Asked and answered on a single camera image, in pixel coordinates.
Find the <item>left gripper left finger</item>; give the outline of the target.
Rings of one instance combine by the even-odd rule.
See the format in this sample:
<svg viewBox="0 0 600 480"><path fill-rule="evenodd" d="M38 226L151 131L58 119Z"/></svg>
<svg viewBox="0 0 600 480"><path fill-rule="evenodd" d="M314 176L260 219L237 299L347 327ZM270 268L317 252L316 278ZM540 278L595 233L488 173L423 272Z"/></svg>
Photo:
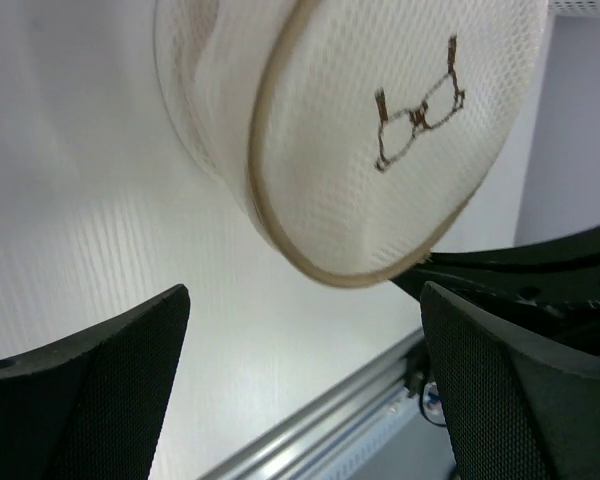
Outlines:
<svg viewBox="0 0 600 480"><path fill-rule="evenodd" d="M0 479L148 478L188 319L175 285L1 359Z"/></svg>

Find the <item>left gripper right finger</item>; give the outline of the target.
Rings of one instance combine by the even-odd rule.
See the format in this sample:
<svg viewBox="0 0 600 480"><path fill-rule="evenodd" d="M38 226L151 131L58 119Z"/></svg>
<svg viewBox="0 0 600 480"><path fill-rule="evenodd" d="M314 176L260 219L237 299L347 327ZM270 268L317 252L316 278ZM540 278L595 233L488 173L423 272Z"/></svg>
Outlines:
<svg viewBox="0 0 600 480"><path fill-rule="evenodd" d="M422 325L463 479L600 479L600 357L433 282Z"/></svg>

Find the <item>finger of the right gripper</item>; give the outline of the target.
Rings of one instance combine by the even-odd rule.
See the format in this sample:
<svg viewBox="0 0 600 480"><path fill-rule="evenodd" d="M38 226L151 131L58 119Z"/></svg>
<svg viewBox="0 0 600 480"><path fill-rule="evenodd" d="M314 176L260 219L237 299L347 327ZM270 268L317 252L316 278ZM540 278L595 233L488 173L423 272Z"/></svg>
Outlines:
<svg viewBox="0 0 600 480"><path fill-rule="evenodd" d="M485 311L600 357L600 225L522 247L433 253L393 284L414 299L433 282Z"/></svg>

